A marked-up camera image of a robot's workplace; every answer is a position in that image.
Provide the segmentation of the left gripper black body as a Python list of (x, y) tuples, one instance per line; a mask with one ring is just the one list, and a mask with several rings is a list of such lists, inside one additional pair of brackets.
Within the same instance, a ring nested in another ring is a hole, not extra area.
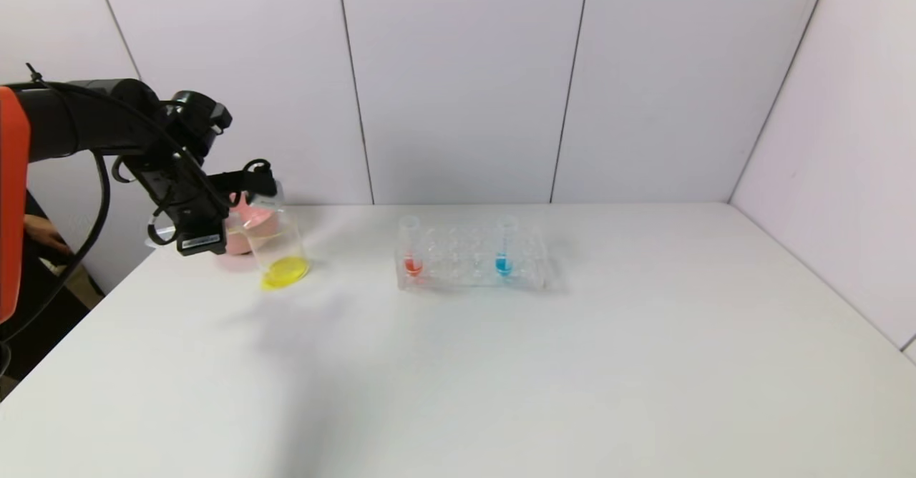
[[(226, 254), (228, 210), (217, 205), (198, 179), (187, 177), (174, 167), (148, 169), (138, 166), (135, 177), (155, 204), (147, 223), (147, 239), (151, 243), (173, 244), (182, 256)], [(171, 219), (169, 238), (158, 233), (156, 221), (161, 215)]]

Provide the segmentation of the bystander bare hand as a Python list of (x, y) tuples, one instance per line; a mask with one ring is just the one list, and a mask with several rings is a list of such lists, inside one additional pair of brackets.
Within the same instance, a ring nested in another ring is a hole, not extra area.
[(29, 239), (36, 241), (39, 245), (55, 250), (59, 254), (73, 254), (71, 248), (65, 243), (57, 228), (48, 218), (26, 214), (24, 220), (25, 233), (29, 236)]

